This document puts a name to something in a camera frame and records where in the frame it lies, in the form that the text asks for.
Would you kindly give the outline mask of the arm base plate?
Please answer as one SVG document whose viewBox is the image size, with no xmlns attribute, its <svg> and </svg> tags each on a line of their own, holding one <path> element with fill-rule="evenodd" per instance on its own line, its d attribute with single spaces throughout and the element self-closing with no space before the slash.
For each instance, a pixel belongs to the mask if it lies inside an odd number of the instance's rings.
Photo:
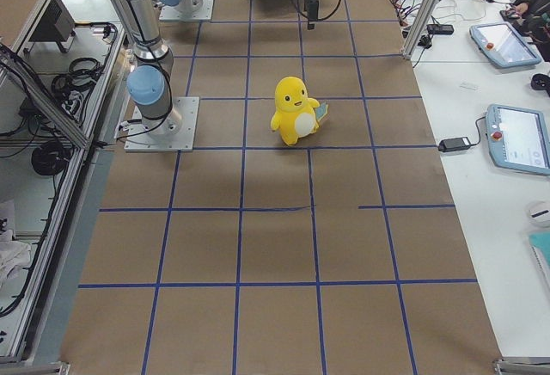
<svg viewBox="0 0 550 375">
<path fill-rule="evenodd" d="M 130 125 L 124 149 L 126 152 L 192 151 L 198 114 L 197 96 L 174 97 L 173 108 L 168 117 L 155 130 L 147 132 L 156 123 L 144 120 L 143 124 L 142 115 L 135 106 L 132 118 L 139 119 L 139 122 Z"/>
<path fill-rule="evenodd" d="M 200 22 L 212 17 L 214 0 L 160 0 L 161 22 Z"/>
</svg>

